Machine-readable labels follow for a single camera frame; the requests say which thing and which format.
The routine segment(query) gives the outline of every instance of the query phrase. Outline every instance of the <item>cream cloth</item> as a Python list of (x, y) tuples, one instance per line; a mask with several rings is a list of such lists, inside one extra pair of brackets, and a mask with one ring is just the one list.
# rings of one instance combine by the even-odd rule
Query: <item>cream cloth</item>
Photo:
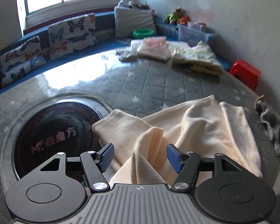
[[(259, 152), (242, 107), (218, 102), (214, 96), (183, 102), (144, 118), (113, 110), (92, 125), (102, 145), (114, 144), (114, 183), (171, 185), (177, 177), (167, 160), (173, 143), (182, 152), (213, 158), (224, 153), (262, 177)], [(197, 183), (211, 177), (200, 173)]]

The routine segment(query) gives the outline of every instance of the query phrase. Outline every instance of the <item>windowsill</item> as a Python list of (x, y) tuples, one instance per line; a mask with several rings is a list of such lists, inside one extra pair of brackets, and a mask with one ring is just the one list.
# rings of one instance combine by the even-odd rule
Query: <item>windowsill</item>
[(119, 1), (120, 0), (74, 0), (57, 4), (26, 16), (25, 29), (29, 29), (50, 20), (70, 14), (113, 7), (116, 6)]

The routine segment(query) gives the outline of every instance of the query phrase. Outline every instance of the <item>red plastic stool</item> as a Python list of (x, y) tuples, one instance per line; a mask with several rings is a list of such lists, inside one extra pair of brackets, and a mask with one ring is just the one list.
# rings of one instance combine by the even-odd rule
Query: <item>red plastic stool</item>
[(229, 73), (255, 91), (261, 72), (244, 60), (237, 60)]

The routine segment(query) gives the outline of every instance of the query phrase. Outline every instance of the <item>folded clothes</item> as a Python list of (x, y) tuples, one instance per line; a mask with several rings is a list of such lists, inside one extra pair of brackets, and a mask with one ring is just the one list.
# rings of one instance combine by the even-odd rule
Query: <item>folded clothes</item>
[(187, 49), (186, 42), (166, 41), (166, 37), (147, 37), (142, 40), (132, 40), (131, 46), (116, 48), (120, 61), (129, 61), (134, 57), (150, 57), (162, 61), (172, 58), (174, 48)]
[[(173, 143), (183, 152), (213, 158), (224, 153), (251, 173), (262, 177), (259, 152), (242, 107), (218, 102), (211, 95), (183, 102), (144, 118), (115, 109), (92, 125), (100, 143), (113, 143), (114, 183), (171, 185), (177, 175), (167, 160)], [(199, 174), (197, 184), (211, 177)]]
[(212, 75), (222, 75), (223, 69), (208, 44), (200, 41), (188, 49), (174, 49), (173, 63), (188, 63), (192, 70)]

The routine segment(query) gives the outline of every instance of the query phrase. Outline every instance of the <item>plastic storage box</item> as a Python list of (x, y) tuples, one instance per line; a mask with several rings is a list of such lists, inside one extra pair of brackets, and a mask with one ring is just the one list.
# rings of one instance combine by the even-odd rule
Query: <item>plastic storage box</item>
[(184, 41), (189, 46), (196, 46), (200, 41), (209, 43), (216, 38), (217, 34), (205, 33), (196, 29), (188, 28), (187, 26), (178, 26), (178, 41)]

